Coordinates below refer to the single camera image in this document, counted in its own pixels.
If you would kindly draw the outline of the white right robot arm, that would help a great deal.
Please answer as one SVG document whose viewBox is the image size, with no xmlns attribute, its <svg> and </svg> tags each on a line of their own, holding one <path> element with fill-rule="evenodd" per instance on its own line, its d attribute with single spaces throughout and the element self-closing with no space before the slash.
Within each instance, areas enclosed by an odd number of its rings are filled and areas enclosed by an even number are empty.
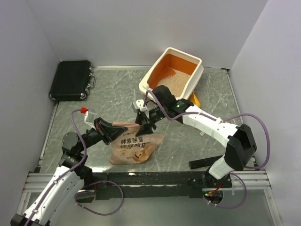
<svg viewBox="0 0 301 226">
<path fill-rule="evenodd" d="M 157 106 L 148 109 L 146 99 L 132 103 L 136 112 L 135 122 L 141 126 L 137 136 L 153 133 L 156 122 L 166 118 L 196 128 L 225 147 L 225 153 L 211 163 L 205 172 L 205 181 L 209 187 L 217 187 L 231 172 L 243 170 L 256 152 L 257 145 L 248 125 L 227 123 L 201 110 L 189 100 L 177 100 L 164 85 L 153 91 L 148 90 L 147 94 L 152 95 Z"/>
</svg>

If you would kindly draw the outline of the pink cat litter bag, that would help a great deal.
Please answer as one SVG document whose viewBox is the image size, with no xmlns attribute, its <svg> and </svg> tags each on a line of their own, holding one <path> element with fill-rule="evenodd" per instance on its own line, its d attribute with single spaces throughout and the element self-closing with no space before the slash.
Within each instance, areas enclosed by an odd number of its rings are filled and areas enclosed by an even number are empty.
<svg viewBox="0 0 301 226">
<path fill-rule="evenodd" d="M 111 143 L 109 162 L 114 165 L 140 164 L 147 161 L 164 139 L 164 136 L 158 133 L 137 137 L 141 126 L 136 123 L 114 122 L 113 125 L 127 128 L 126 132 Z"/>
</svg>

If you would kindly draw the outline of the yellow plastic litter scoop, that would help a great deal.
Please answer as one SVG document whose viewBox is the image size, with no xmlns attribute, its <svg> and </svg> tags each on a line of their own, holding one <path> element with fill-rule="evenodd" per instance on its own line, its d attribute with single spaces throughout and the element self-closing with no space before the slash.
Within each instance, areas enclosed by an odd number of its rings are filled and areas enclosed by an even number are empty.
<svg viewBox="0 0 301 226">
<path fill-rule="evenodd" d="M 196 105 L 197 107 L 201 107 L 201 103 L 200 101 L 198 100 L 197 96 L 195 95 L 195 93 L 193 92 L 189 98 L 189 100 L 194 104 Z"/>
</svg>

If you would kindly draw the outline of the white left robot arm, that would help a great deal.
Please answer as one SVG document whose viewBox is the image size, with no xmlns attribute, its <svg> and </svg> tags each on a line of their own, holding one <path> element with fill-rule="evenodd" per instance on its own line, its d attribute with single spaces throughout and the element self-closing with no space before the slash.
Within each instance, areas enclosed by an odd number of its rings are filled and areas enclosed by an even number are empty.
<svg viewBox="0 0 301 226">
<path fill-rule="evenodd" d="M 23 214 L 13 216 L 10 224 L 53 226 L 59 213 L 78 190 L 88 189 L 93 183 L 92 169 L 85 165 L 87 149 L 101 141 L 109 145 L 126 131 L 126 127 L 113 126 L 97 118 L 93 127 L 84 134 L 80 134 L 79 130 L 66 133 L 63 137 L 63 155 L 51 180 Z"/>
</svg>

